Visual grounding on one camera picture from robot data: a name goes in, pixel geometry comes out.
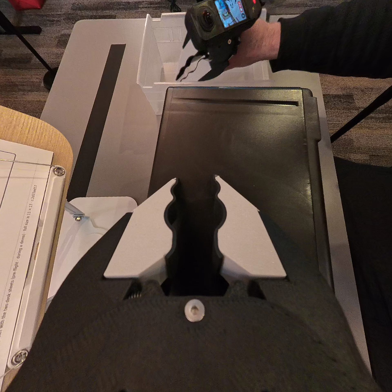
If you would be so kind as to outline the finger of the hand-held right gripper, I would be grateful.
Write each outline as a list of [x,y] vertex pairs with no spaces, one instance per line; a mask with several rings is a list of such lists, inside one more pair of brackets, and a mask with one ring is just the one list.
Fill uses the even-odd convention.
[[178,69],[175,81],[210,81],[212,80],[212,58],[209,54],[189,56]]
[[220,76],[226,68],[229,66],[229,61],[223,62],[209,62],[210,71],[208,71],[204,76],[202,76],[198,81],[209,81],[215,79],[216,77]]

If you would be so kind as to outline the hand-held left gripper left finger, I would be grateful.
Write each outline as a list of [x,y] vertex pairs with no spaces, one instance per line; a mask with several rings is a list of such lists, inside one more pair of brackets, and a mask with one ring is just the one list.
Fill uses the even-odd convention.
[[104,272],[107,279],[166,280],[177,269],[176,234],[169,221],[175,202],[170,179],[135,208]]

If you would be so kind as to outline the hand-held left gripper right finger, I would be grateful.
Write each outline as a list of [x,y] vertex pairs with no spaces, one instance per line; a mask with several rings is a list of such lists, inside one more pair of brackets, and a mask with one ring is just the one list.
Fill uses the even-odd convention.
[[267,232],[260,211],[220,176],[214,176],[215,200],[223,216],[214,233],[222,264],[220,275],[228,282],[285,279],[287,273]]

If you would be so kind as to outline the translucent plastic box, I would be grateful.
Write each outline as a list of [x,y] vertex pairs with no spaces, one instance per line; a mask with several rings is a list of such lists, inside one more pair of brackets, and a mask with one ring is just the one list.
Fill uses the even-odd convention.
[[196,53],[192,42],[183,49],[185,39],[185,12],[162,13],[160,18],[146,15],[144,34],[136,78],[137,84],[146,95],[156,115],[161,115],[166,90],[169,87],[267,87],[272,86],[267,61],[254,65],[224,71],[210,81],[160,82],[164,62],[178,62]]

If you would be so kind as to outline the black drawer cabinet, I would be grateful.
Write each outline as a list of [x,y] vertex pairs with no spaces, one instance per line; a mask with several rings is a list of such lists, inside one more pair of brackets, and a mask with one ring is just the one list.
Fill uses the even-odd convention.
[[309,89],[167,89],[148,196],[178,179],[171,294],[221,295],[227,288],[213,256],[213,233],[223,217],[214,175],[276,223],[334,287],[320,140]]

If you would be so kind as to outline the person's right forearm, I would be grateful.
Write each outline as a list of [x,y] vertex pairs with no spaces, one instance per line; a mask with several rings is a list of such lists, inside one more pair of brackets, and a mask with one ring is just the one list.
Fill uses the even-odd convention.
[[392,2],[348,1],[281,18],[273,72],[291,70],[333,76],[392,76]]

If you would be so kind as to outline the person's dark clothing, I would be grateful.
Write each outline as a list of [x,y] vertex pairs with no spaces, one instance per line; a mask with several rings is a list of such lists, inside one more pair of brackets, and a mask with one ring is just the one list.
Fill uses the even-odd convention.
[[392,390],[392,169],[334,158],[373,377]]

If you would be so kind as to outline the white instruction sheet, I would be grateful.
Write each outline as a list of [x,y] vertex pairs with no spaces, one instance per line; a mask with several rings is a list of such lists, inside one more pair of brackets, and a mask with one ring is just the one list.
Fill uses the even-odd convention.
[[1,140],[0,366],[5,373],[53,152]]

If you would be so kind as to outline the black pole with round base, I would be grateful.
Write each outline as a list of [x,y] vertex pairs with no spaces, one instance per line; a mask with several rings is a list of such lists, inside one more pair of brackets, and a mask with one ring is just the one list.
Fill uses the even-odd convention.
[[[10,27],[14,26],[12,22],[4,15],[3,12],[0,12],[0,26],[2,27]],[[43,76],[43,85],[50,91],[55,80],[58,67],[51,67],[43,58],[42,56],[36,51],[36,49],[27,41],[25,35],[20,34],[16,31],[16,36],[20,42],[30,51],[30,53],[40,62],[40,64],[46,69],[46,73]]]

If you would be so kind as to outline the black bar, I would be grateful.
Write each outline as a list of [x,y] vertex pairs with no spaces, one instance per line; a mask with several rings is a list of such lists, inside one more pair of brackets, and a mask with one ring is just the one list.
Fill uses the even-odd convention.
[[337,139],[345,135],[353,127],[358,125],[366,117],[372,114],[375,110],[379,109],[385,103],[392,99],[392,86],[388,87],[383,93],[381,93],[374,101],[368,106],[361,110],[356,116],[349,120],[345,125],[338,129],[335,133],[330,136],[330,142],[334,143]]

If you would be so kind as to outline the black desk leg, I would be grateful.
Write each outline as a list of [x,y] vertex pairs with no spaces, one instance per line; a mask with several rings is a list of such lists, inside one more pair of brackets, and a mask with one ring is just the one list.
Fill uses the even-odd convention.
[[42,28],[40,26],[12,26],[12,28],[0,27],[1,35],[16,35],[16,31],[22,35],[40,35]]

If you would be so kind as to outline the red bag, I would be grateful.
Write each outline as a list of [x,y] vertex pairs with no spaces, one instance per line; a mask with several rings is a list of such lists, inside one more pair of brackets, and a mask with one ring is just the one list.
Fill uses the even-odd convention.
[[9,0],[16,11],[41,9],[45,2],[45,0]]

